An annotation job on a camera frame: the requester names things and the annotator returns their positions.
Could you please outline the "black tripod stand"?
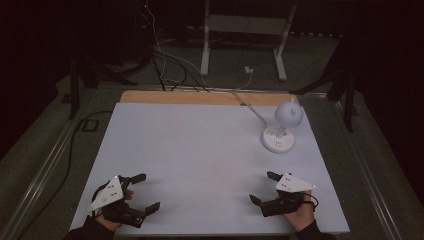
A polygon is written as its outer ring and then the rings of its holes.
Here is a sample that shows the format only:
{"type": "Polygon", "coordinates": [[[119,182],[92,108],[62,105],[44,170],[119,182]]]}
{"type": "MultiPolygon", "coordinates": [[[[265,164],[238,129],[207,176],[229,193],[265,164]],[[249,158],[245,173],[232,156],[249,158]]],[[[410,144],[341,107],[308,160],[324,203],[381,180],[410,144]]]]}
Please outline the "black tripod stand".
{"type": "Polygon", "coordinates": [[[89,56],[72,56],[69,62],[70,66],[70,94],[69,103],[71,106],[69,118],[73,119],[80,106],[80,83],[83,82],[89,88],[95,88],[98,84],[97,77],[94,74],[95,70],[99,70],[101,73],[110,77],[111,79],[128,86],[136,86],[135,82],[132,82],[120,74],[112,71],[104,64],[101,64],[89,56]]]}
{"type": "Polygon", "coordinates": [[[343,122],[346,128],[352,132],[352,117],[354,110],[354,92],[355,92],[355,75],[348,70],[339,70],[330,75],[321,77],[320,79],[296,90],[290,90],[290,94],[304,95],[312,90],[332,82],[332,86],[328,90],[326,97],[330,101],[339,101],[342,96],[345,96],[343,122]]]}

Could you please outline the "white desk lamp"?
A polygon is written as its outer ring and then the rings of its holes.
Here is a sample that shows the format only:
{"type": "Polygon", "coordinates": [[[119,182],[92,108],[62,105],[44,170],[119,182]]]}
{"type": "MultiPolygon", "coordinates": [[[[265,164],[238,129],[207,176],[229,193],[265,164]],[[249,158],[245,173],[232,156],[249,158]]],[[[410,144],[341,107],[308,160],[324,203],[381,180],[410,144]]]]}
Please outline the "white desk lamp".
{"type": "Polygon", "coordinates": [[[303,108],[294,98],[279,105],[274,113],[276,123],[268,125],[262,133],[265,148],[277,154],[288,152],[295,143],[290,129],[301,124],[303,115],[303,108]]]}

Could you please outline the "person's left hand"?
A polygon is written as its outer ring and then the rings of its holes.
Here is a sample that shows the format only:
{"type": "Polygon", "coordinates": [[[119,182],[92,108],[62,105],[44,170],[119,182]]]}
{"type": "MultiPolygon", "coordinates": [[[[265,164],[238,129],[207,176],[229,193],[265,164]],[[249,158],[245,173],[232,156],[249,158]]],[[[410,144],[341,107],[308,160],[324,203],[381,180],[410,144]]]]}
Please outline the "person's left hand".
{"type": "MultiPolygon", "coordinates": [[[[134,192],[132,190],[127,190],[124,193],[124,199],[125,200],[131,200],[133,198],[133,194],[134,194],[134,192]]],[[[97,212],[97,214],[95,215],[95,220],[112,232],[115,232],[119,227],[122,226],[121,223],[117,223],[117,222],[107,220],[104,217],[101,210],[99,210],[97,212]]]]}

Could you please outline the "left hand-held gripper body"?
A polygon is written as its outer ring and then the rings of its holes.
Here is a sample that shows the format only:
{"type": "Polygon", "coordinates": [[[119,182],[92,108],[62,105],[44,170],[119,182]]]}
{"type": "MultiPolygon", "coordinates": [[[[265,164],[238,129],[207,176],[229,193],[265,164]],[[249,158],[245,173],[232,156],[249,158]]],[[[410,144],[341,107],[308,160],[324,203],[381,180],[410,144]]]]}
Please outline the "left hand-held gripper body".
{"type": "Polygon", "coordinates": [[[95,215],[99,210],[104,217],[113,222],[140,228],[146,215],[143,211],[132,209],[124,199],[131,177],[113,177],[101,185],[93,194],[88,211],[95,215]]]}

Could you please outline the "wooden table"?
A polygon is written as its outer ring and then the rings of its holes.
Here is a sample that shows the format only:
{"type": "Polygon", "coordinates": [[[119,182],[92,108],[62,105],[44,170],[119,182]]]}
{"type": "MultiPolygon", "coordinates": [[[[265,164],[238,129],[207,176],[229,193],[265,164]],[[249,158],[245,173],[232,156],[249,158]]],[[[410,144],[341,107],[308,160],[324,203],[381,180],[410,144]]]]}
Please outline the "wooden table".
{"type": "Polygon", "coordinates": [[[242,105],[278,106],[298,98],[282,93],[230,93],[230,92],[189,92],[189,91],[125,91],[121,103],[155,104],[200,104],[200,105],[242,105]]]}

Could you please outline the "white metal stand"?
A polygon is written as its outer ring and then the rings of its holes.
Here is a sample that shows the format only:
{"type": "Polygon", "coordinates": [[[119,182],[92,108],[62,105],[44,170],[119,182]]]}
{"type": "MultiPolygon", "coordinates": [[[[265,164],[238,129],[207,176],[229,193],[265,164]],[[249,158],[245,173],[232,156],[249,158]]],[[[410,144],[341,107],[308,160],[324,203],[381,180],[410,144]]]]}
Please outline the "white metal stand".
{"type": "Polygon", "coordinates": [[[200,75],[202,77],[206,77],[209,73],[209,37],[211,32],[251,33],[280,36],[280,44],[273,50],[273,56],[278,79],[280,81],[285,81],[287,79],[287,74],[282,54],[291,30],[296,10],[297,4],[291,3],[289,5],[288,15],[285,18],[217,15],[210,13],[210,0],[205,0],[204,38],[200,75]]]}

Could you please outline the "person's right hand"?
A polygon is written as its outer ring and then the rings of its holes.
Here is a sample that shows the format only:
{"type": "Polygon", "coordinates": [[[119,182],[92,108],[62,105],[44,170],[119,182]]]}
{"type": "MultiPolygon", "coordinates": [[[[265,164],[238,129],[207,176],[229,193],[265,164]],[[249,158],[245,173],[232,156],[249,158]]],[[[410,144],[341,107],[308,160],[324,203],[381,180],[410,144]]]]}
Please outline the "person's right hand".
{"type": "Polygon", "coordinates": [[[312,192],[305,191],[303,198],[305,203],[297,211],[283,215],[295,232],[300,232],[315,222],[313,204],[311,203],[312,192]]]}

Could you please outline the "black square floor bracket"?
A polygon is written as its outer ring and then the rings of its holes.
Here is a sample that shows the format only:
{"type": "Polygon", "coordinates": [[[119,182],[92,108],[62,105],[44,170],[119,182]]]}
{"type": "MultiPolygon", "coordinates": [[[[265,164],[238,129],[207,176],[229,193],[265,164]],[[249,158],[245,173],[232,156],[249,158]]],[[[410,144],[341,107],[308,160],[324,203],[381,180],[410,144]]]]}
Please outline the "black square floor bracket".
{"type": "Polygon", "coordinates": [[[81,132],[96,132],[99,126],[98,120],[83,119],[77,126],[77,130],[81,132]]]}

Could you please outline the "white table mat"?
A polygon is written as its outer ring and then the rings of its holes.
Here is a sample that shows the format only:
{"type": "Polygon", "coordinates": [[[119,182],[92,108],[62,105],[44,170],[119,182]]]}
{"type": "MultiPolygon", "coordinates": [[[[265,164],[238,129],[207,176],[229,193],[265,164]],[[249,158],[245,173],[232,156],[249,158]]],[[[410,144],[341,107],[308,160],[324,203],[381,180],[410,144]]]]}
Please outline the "white table mat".
{"type": "Polygon", "coordinates": [[[294,128],[294,147],[268,151],[261,142],[272,106],[142,104],[115,106],[72,225],[83,224],[95,190],[114,176],[144,173],[131,207],[159,203],[141,228],[120,236],[277,235],[291,231],[281,216],[264,217],[250,198],[276,197],[267,172],[290,173],[314,184],[315,216],[323,232],[349,226],[309,120],[294,128]]]}

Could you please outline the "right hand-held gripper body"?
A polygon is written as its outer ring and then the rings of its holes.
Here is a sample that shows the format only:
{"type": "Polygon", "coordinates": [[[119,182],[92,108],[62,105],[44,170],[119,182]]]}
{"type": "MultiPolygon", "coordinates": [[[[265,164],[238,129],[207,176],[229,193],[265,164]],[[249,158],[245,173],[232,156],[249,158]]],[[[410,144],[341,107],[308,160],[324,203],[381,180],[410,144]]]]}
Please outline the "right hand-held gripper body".
{"type": "MultiPolygon", "coordinates": [[[[303,193],[316,188],[312,183],[293,176],[291,173],[281,174],[282,178],[276,182],[277,198],[274,200],[262,201],[259,207],[264,217],[292,213],[305,203],[303,193]]],[[[317,199],[312,196],[313,208],[317,207],[317,199]]]]}

